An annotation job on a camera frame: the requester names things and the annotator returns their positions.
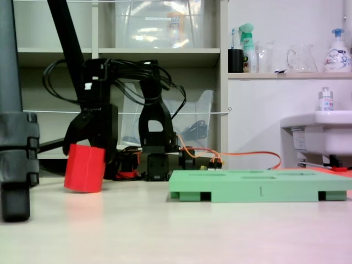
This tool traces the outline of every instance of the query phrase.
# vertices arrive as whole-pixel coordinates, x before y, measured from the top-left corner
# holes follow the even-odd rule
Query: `soap dispenser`
[[[342,41],[341,35],[343,29],[334,29],[335,41],[325,61],[326,73],[347,73],[352,71],[351,54],[346,48],[345,42]]]

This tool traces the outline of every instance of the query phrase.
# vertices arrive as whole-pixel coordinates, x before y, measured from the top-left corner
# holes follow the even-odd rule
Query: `spray bottle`
[[[351,54],[341,40],[343,29],[334,29],[335,42],[331,45],[325,61],[326,73],[349,73],[352,71]]]
[[[243,71],[245,73],[257,72],[257,58],[252,39],[253,29],[254,27],[250,23],[244,24],[239,28],[241,32],[241,43],[243,44]]]

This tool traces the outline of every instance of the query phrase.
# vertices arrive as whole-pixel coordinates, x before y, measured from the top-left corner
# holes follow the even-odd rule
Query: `transparent storage box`
[[[129,88],[141,94],[138,84],[128,83]],[[181,135],[185,144],[192,147],[208,147],[208,134],[210,124],[210,112],[213,101],[213,91],[206,90],[197,102],[187,102],[181,111],[172,120],[174,132]],[[166,107],[174,113],[181,104],[181,101],[163,99]],[[139,116],[143,106],[124,98],[121,142],[122,145],[140,146],[138,132]],[[160,131],[159,122],[150,121],[150,131]]]
[[[116,48],[212,48],[213,0],[115,4]]]

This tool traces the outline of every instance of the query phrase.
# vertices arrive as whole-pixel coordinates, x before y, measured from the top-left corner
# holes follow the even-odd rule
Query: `green plastic board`
[[[352,178],[314,170],[175,170],[169,188],[180,201],[345,201]]]

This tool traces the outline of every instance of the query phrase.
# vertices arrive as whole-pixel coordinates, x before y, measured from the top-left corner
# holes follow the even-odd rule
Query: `toothbrush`
[[[232,29],[232,44],[231,44],[231,50],[235,48],[235,29]]]

